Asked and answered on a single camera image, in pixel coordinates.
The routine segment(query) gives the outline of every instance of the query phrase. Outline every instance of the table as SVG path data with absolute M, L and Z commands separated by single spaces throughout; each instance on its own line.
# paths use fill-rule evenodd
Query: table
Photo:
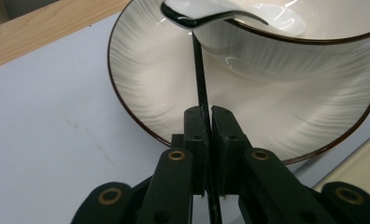
M 61 0 L 0 25 L 0 223 L 68 223 L 92 189 L 134 186 L 167 149 L 130 118 L 109 80 L 107 41 L 126 3 Z M 292 169 L 313 187 L 369 137 L 370 116 Z M 206 200 L 194 199 L 193 223 L 206 223 Z M 242 223 L 235 197 L 223 201 L 224 223 Z

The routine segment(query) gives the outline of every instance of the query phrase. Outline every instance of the textured plate pattern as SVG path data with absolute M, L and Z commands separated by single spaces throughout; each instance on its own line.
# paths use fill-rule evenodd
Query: textured plate pattern
M 168 143 L 197 105 L 192 37 L 164 18 L 161 0 L 134 0 L 109 44 L 112 82 L 131 116 Z M 285 162 L 319 154 L 349 136 L 370 111 L 370 47 L 323 76 L 263 83 L 222 69 L 205 54 L 209 102 L 232 110 L 255 147 Z

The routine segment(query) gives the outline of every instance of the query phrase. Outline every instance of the white plate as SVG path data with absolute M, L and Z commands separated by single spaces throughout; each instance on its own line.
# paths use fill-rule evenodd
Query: white plate
M 162 0 L 134 0 L 109 43 L 112 82 L 130 115 L 168 144 L 183 133 L 183 111 L 197 105 L 192 36 L 160 12 Z M 222 69 L 204 55 L 209 103 L 234 112 L 254 147 L 285 163 L 340 143 L 370 111 L 370 46 L 314 79 L 262 83 Z

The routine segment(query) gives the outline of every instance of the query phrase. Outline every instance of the bowl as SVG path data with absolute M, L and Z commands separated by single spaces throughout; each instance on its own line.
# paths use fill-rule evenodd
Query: bowl
M 244 8 L 260 1 L 241 1 Z M 266 0 L 300 16 L 305 31 L 275 33 L 258 21 L 213 21 L 194 30 L 203 48 L 242 77 L 264 82 L 310 79 L 347 62 L 370 45 L 370 0 Z

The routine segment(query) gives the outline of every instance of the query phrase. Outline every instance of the ceramic spoon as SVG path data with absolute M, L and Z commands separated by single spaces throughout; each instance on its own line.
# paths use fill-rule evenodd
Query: ceramic spoon
M 305 31 L 306 26 L 302 18 L 286 7 L 275 4 L 241 7 L 233 1 L 165 0 L 161 10 L 168 19 L 188 29 L 195 29 L 211 21 L 242 16 L 263 23 L 265 31 L 279 35 L 298 36 Z

